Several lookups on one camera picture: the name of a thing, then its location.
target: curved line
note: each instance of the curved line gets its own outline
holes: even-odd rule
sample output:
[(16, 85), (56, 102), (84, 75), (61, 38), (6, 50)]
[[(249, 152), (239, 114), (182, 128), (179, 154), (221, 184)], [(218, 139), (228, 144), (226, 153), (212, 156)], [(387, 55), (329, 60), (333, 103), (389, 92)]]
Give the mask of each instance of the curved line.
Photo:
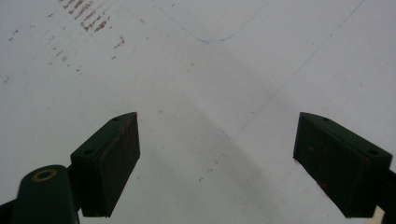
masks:
[(163, 7), (160, 7), (158, 5), (158, 3), (155, 0), (151, 0), (151, 2), (155, 5), (155, 7), (159, 8), (166, 17), (168, 17), (171, 21), (173, 21), (180, 29), (186, 31), (187, 33), (189, 33), (192, 37), (194, 37), (195, 39), (199, 40), (201, 43), (203, 44), (211, 44), (211, 43), (216, 43), (216, 42), (221, 42), (221, 41), (226, 41), (229, 40), (231, 38), (233, 38), (236, 35), (239, 35), (244, 29), (245, 27), (251, 23), (254, 19), (256, 19), (256, 17), (260, 14), (260, 12), (267, 7), (270, 2), (272, 0), (268, 0), (264, 5), (262, 5), (255, 13), (252, 17), (250, 17), (249, 19), (247, 19), (247, 21), (241, 26), (241, 28), (239, 28), (239, 30), (237, 32), (234, 32), (230, 35), (227, 35), (221, 39), (215, 39), (215, 40), (208, 40), (208, 39), (202, 39), (198, 36), (196, 36), (192, 31), (190, 31), (189, 29), (187, 29), (186, 27), (184, 27), (178, 20), (176, 20), (174, 17), (172, 17), (171, 15), (169, 15), (168, 11), (166, 11)]

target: white surface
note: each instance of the white surface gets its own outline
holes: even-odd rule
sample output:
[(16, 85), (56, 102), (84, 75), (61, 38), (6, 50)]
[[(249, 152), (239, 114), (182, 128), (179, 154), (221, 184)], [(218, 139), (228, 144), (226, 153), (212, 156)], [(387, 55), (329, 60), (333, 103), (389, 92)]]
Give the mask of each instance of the white surface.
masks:
[(291, 156), (301, 111), (396, 153), (394, 1), (67, 4), (0, 2), (0, 203), (137, 111), (141, 159), (82, 223), (364, 222)]

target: dirt mark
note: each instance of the dirt mark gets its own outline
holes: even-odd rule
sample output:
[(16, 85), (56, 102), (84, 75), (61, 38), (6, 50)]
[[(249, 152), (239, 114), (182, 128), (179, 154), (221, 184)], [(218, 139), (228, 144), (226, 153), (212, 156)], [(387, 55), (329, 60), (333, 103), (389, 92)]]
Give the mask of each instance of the dirt mark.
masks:
[(76, 0), (69, 0), (69, 2), (66, 4), (66, 6), (64, 6), (64, 9), (67, 9), (70, 6), (70, 4), (72, 4), (74, 1), (76, 1)]
[(122, 46), (123, 44), (125, 44), (125, 39), (122, 36), (120, 36), (120, 43), (116, 47), (114, 47), (114, 49)]
[(102, 23), (99, 24), (99, 26), (95, 29), (95, 32), (98, 32), (99, 30), (103, 29), (106, 25), (106, 21), (102, 21)]

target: bolt hole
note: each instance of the bolt hole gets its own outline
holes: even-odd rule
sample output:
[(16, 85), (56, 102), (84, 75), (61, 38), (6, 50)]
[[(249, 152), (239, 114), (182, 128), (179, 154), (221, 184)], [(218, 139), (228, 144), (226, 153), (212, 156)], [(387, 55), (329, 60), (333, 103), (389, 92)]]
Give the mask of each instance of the bolt hole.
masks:
[(44, 173), (41, 173), (41, 174), (37, 175), (37, 178), (39, 178), (39, 179), (45, 179), (45, 178), (49, 177), (50, 174), (51, 174), (50, 171), (46, 171), (46, 172), (44, 172)]
[(369, 150), (367, 150), (367, 152), (370, 153), (373, 156), (377, 156), (379, 154), (377, 151), (375, 151), (373, 149), (369, 149)]
[(93, 153), (93, 149), (92, 148), (87, 149), (87, 150), (84, 151), (84, 155), (86, 155), (86, 156), (91, 155), (92, 153)]
[(43, 171), (40, 171), (40, 172), (36, 173), (32, 177), (32, 180), (34, 182), (36, 182), (36, 183), (37, 182), (42, 182), (42, 181), (46, 181), (46, 180), (49, 180), (49, 179), (53, 178), (55, 175), (56, 175), (56, 170), (52, 170), (52, 169), (43, 170)]

